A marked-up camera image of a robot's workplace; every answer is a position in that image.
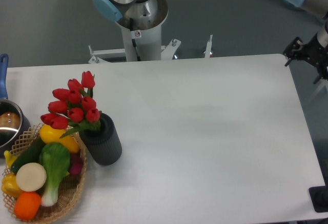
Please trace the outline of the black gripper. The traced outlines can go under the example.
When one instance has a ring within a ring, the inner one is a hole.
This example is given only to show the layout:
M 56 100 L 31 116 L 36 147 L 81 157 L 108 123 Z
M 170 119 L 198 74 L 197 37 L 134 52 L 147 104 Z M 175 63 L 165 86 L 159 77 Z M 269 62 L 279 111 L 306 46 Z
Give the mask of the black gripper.
M 301 38 L 296 37 L 287 45 L 282 55 L 286 59 L 285 67 L 293 60 L 304 60 L 316 67 L 318 75 L 313 80 L 313 84 L 317 84 L 320 80 L 327 80 L 327 47 L 321 46 L 316 40 L 303 45 Z

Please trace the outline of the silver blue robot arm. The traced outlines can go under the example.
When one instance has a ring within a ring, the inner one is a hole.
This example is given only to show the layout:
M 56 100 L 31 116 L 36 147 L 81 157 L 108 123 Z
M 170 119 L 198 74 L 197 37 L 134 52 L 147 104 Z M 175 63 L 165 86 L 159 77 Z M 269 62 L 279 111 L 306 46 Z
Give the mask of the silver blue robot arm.
M 283 0 L 327 22 L 327 0 Z M 161 45 L 161 25 L 168 16 L 166 0 L 92 0 L 96 10 L 107 20 L 117 23 L 124 41 L 123 54 L 129 62 L 171 60 L 181 42 L 172 39 Z M 287 64 L 303 60 L 315 67 L 314 83 L 327 79 L 327 23 L 308 43 L 295 38 L 284 50 Z

